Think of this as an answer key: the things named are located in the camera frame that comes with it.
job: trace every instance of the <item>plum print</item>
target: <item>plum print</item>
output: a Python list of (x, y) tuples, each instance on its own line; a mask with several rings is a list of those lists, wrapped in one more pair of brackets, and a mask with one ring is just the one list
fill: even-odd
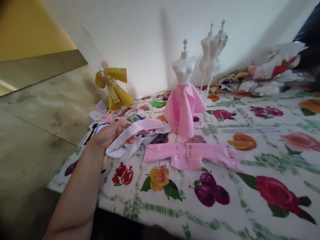
[(66, 171), (64, 172), (64, 175), (65, 176), (68, 176), (70, 174), (73, 173), (73, 170), (76, 168), (77, 164), (78, 164), (78, 161), (75, 161), (74, 163), (70, 164), (69, 167), (66, 169)]
[(213, 175), (209, 173), (205, 168), (205, 171), (200, 175), (200, 180), (194, 181), (194, 193), (199, 201), (206, 207), (212, 207), (215, 202), (222, 205), (230, 203), (229, 193), (220, 185), (217, 185)]

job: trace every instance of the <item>white mannequin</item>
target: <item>white mannequin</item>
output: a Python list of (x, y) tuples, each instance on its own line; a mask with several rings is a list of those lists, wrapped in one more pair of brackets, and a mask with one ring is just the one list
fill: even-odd
[(213, 38), (213, 40), (211, 40), (209, 43), (210, 59), (208, 61), (207, 68), (205, 70), (205, 76), (210, 77), (210, 81), (209, 81), (209, 84), (207, 87), (207, 93), (205, 96), (206, 104), (212, 103), (211, 101), (207, 101), (207, 97), (209, 94), (209, 87), (211, 85), (213, 77), (218, 74), (218, 71), (221, 66), (221, 63), (220, 63), (220, 60), (218, 59), (218, 57), (219, 57), (220, 53), (222, 52), (222, 50), (224, 49), (224, 47), (226, 46), (227, 41), (229, 39), (229, 36), (223, 32), (224, 24), (225, 24), (225, 20), (223, 20), (221, 23), (221, 29), (220, 29), (218, 35), (216, 35)]
[(208, 66), (209, 58), (210, 58), (210, 46), (209, 43), (213, 40), (214, 36), (212, 35), (212, 27), (213, 23), (210, 25), (210, 32), (208, 33), (208, 36), (201, 40), (202, 45), (202, 51), (203, 51), (203, 57), (200, 61), (199, 68), (202, 73), (202, 81), (201, 81), (201, 87), (200, 92), (202, 91), (203, 82), (205, 78), (205, 70)]
[(185, 85), (189, 83), (194, 65), (197, 60), (196, 56), (188, 57), (188, 52), (186, 51), (187, 43), (188, 41), (186, 39), (183, 40), (184, 51), (181, 52), (181, 57), (172, 63), (172, 68), (176, 73), (179, 85)]

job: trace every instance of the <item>pink dress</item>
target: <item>pink dress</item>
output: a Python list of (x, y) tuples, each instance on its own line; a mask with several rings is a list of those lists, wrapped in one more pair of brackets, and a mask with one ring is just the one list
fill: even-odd
[(170, 94), (163, 116), (173, 131), (183, 138), (193, 137), (193, 113), (207, 109), (196, 88), (191, 84), (176, 85)]

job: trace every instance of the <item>yellow dress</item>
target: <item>yellow dress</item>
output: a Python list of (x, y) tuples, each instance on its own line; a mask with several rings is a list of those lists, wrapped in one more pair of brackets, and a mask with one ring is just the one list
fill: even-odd
[(96, 84), (100, 88), (105, 88), (106, 85), (109, 91), (109, 111), (115, 111), (121, 106), (129, 106), (134, 99), (113, 79), (127, 83), (127, 69), (125, 68), (107, 68), (103, 70), (105, 76), (101, 72), (96, 74)]

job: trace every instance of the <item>pink rose print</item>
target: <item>pink rose print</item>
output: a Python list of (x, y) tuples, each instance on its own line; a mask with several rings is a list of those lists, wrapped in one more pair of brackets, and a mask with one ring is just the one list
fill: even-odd
[(280, 135), (280, 137), (285, 141), (286, 146), (292, 151), (303, 152), (314, 150), (320, 152), (320, 143), (315, 138), (307, 134), (293, 132), (289, 135)]
[(252, 107), (252, 106), (250, 108), (251, 108), (250, 111), (254, 112), (254, 115), (256, 117), (260, 117), (264, 119), (280, 117), (283, 115), (283, 112), (277, 108), (270, 108), (270, 107), (262, 108), (262, 107)]
[(147, 99), (150, 99), (150, 98), (151, 98), (151, 96), (143, 97), (143, 98), (141, 98), (141, 100), (147, 100)]
[(227, 112), (226, 110), (223, 109), (218, 109), (218, 110), (214, 110), (213, 115), (218, 118), (218, 119), (230, 119), (230, 120), (235, 120), (235, 118), (233, 118), (232, 116), (237, 115), (235, 112)]
[(150, 110), (150, 107), (148, 104), (145, 104), (145, 105), (142, 105), (139, 107), (139, 110), (144, 110), (144, 111), (149, 111)]

